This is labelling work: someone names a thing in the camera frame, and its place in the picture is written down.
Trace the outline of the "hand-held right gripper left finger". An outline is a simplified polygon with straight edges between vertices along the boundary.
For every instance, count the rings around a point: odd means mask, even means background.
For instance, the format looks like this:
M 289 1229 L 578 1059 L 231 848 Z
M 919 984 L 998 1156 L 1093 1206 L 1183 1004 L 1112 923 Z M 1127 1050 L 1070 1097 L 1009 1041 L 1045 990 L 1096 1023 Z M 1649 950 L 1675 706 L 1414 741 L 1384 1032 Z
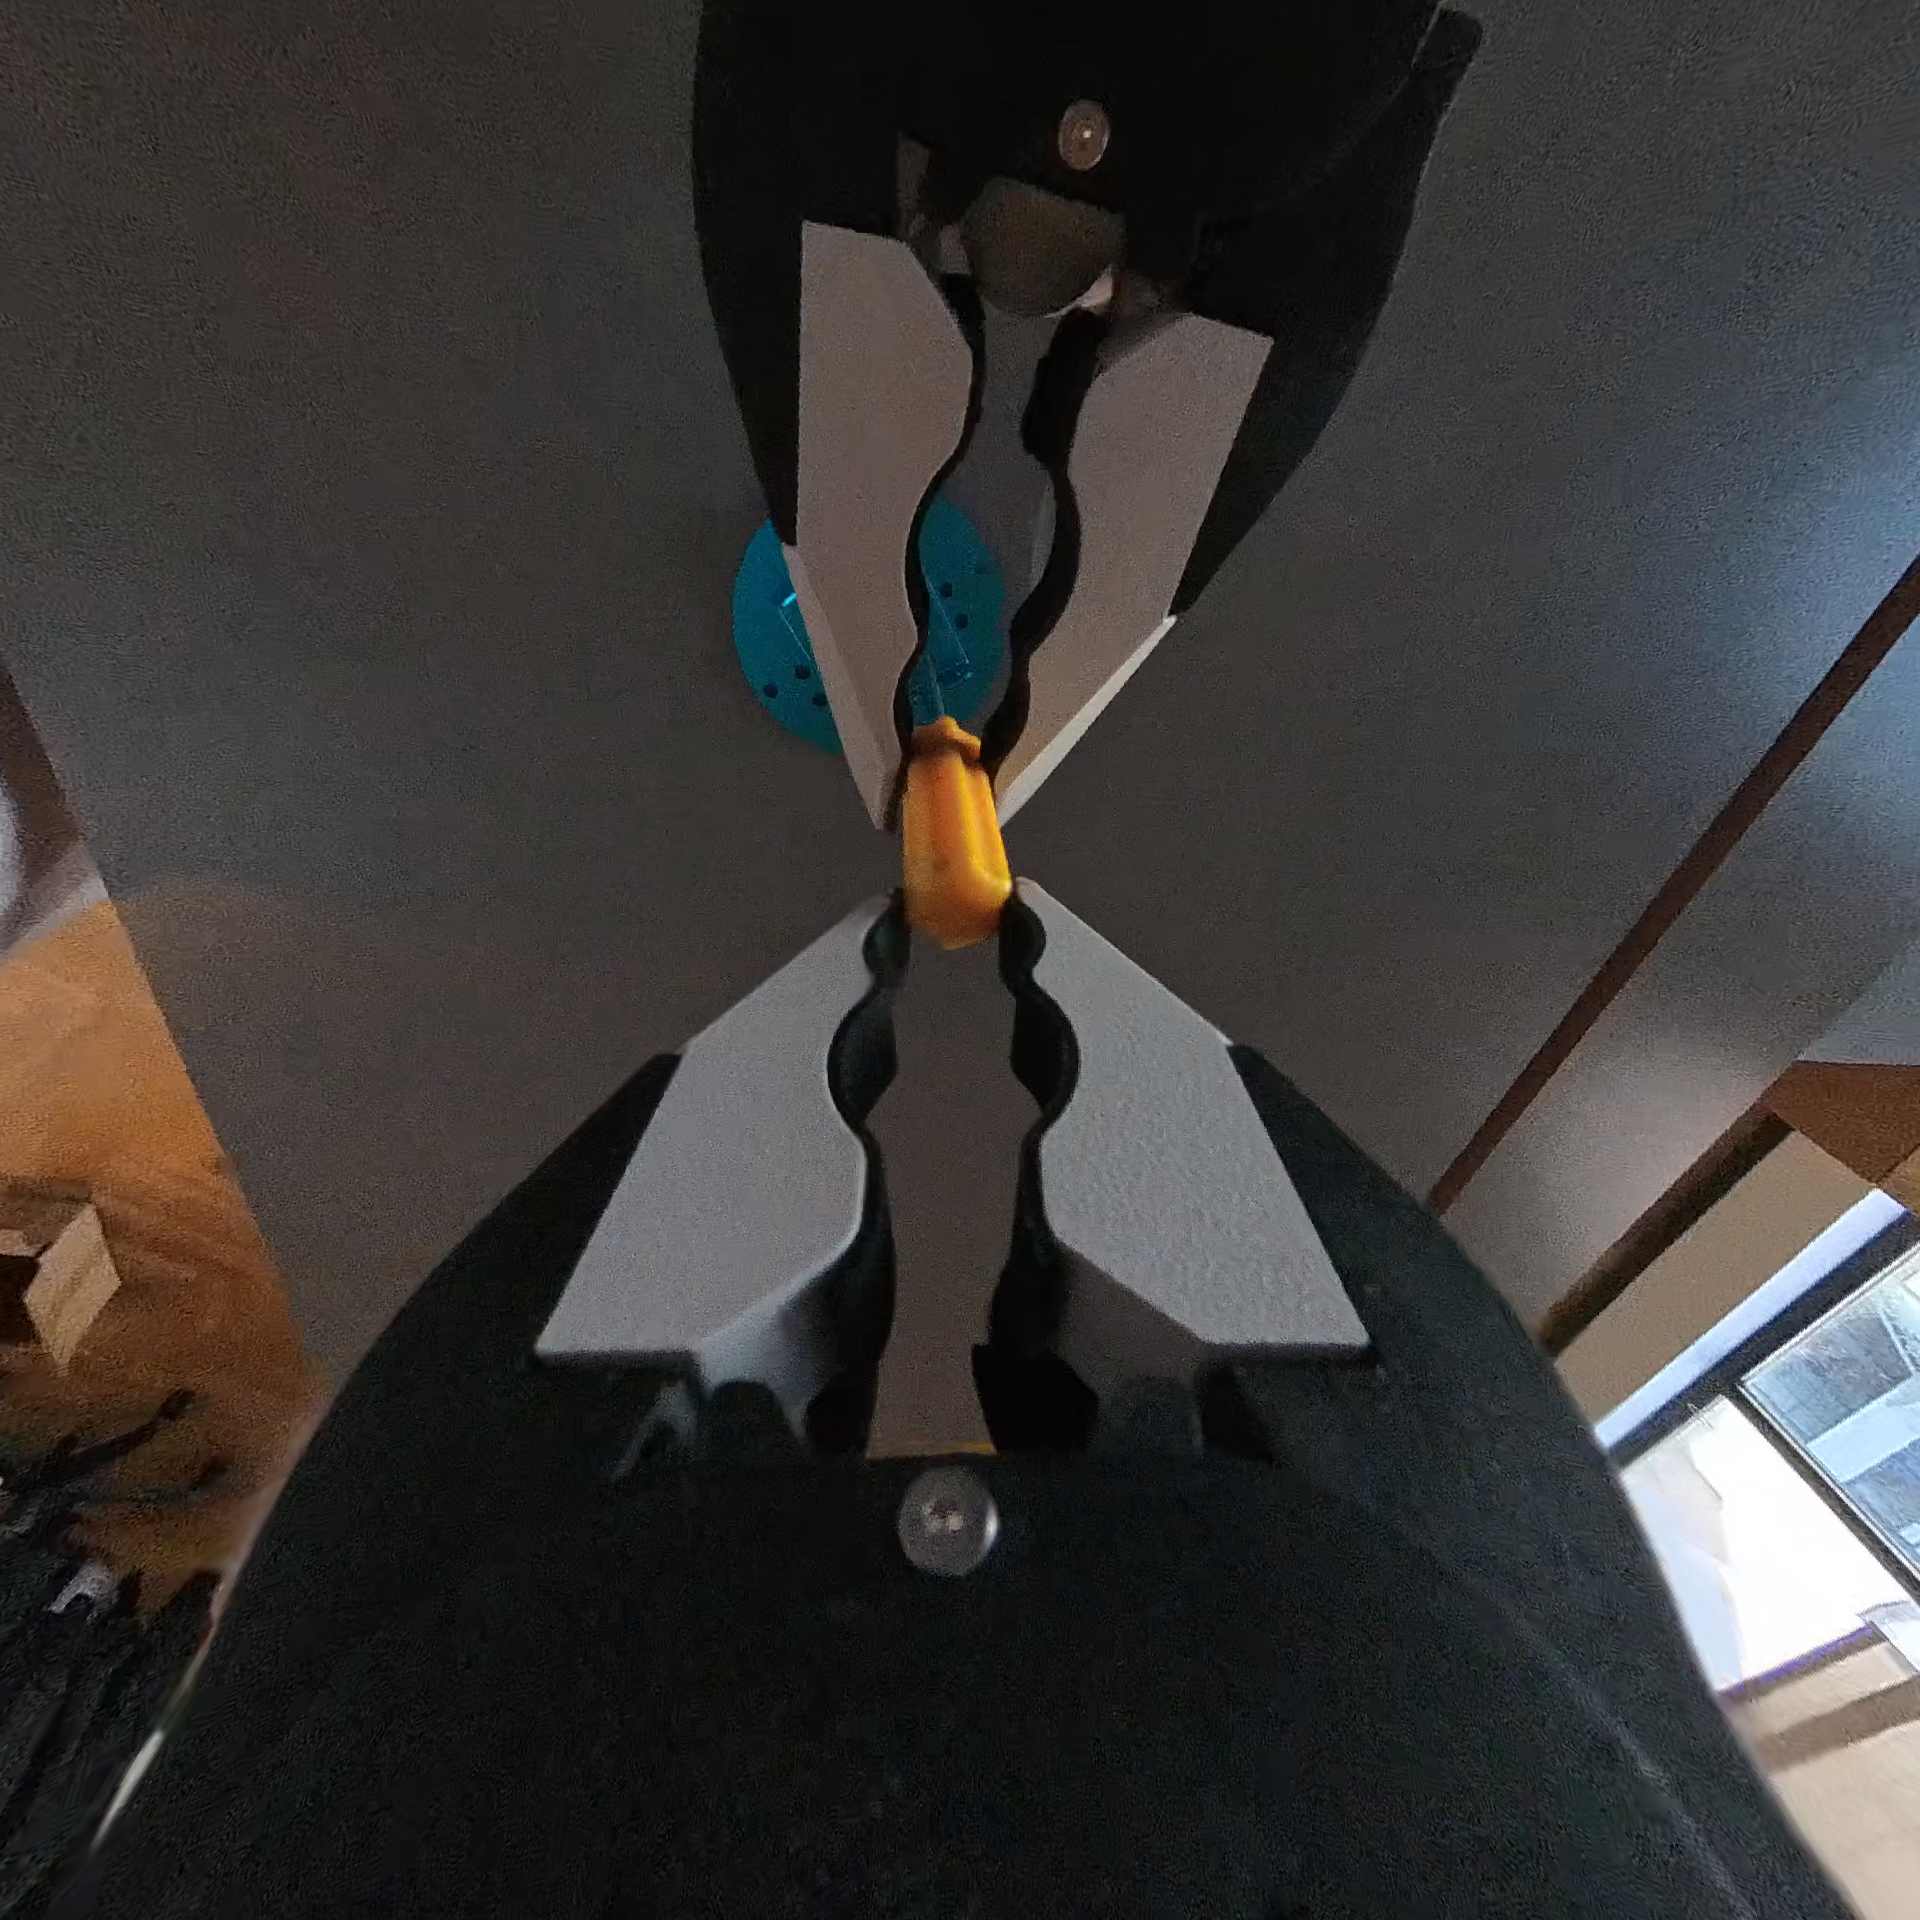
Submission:
M 902 900 L 870 898 L 685 1043 L 542 1361 L 660 1369 L 699 1399 L 751 1383 L 817 1452 L 869 1448 L 898 1301 L 870 1121 L 908 958 Z

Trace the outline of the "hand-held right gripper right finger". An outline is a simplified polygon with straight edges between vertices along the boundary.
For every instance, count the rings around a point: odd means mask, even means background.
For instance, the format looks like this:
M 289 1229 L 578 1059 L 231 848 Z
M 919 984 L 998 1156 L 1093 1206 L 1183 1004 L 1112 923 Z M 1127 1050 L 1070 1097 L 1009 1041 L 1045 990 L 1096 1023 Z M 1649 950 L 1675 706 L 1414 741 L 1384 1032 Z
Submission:
M 1003 1454 L 1072 1454 L 1135 1389 L 1373 1355 L 1213 1019 L 1028 878 L 998 932 L 1035 1106 L 974 1395 Z

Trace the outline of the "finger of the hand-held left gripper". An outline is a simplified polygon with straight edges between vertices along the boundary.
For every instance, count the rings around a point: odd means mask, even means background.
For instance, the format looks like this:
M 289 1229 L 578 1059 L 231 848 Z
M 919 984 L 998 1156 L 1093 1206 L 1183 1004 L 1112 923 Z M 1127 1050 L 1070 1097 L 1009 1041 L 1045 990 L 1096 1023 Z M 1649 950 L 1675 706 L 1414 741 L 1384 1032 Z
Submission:
M 881 830 L 904 763 L 898 698 L 923 648 L 908 589 L 916 523 L 964 450 L 977 354 L 898 237 L 807 219 L 789 581 L 842 758 Z
M 1178 612 L 1238 430 L 1275 347 L 1269 334 L 1187 310 L 1094 329 L 1049 473 L 1047 540 L 1014 625 L 1021 667 L 988 723 L 1009 824 L 1140 672 Z

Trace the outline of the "blue round metal plate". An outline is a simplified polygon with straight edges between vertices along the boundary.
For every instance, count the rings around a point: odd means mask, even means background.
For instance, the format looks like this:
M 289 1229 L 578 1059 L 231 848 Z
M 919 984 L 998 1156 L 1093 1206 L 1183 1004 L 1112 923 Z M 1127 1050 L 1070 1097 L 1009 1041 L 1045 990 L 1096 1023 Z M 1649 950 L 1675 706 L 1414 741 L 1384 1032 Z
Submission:
M 1007 586 L 980 527 L 947 494 L 926 510 L 919 540 L 929 594 L 929 636 L 969 650 L 974 694 L 969 732 L 979 729 L 1007 661 Z M 842 756 L 785 549 L 771 522 L 751 540 L 732 581 L 732 643 L 743 677 L 785 732 Z

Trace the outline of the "orange handled screwdriver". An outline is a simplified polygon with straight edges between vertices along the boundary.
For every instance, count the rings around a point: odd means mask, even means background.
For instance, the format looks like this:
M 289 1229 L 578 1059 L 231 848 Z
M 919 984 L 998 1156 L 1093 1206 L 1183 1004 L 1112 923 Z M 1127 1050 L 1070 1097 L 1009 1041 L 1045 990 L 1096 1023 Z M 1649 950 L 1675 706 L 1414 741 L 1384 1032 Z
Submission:
M 945 950 L 995 939 L 1014 876 L 983 743 L 948 713 L 910 735 L 898 825 L 910 927 Z

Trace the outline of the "grey desk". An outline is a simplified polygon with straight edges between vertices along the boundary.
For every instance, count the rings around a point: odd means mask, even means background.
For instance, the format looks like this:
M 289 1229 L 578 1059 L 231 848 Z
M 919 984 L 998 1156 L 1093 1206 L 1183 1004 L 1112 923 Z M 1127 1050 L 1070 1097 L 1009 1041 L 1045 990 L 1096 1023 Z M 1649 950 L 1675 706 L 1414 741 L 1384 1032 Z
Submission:
M 1426 1194 L 1917 551 L 1917 3 L 1475 3 L 1333 426 L 1012 821 Z M 5 658 L 344 1380 L 901 853 L 731 639 L 696 3 L 5 3 Z

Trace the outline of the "large window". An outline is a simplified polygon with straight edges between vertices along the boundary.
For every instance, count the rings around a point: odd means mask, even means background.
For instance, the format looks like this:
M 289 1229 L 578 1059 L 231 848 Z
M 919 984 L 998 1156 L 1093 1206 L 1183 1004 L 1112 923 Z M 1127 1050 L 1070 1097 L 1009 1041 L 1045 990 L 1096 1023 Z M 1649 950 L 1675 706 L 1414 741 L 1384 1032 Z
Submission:
M 1917 1678 L 1917 1213 L 1873 1194 L 1596 1421 L 1729 1701 Z

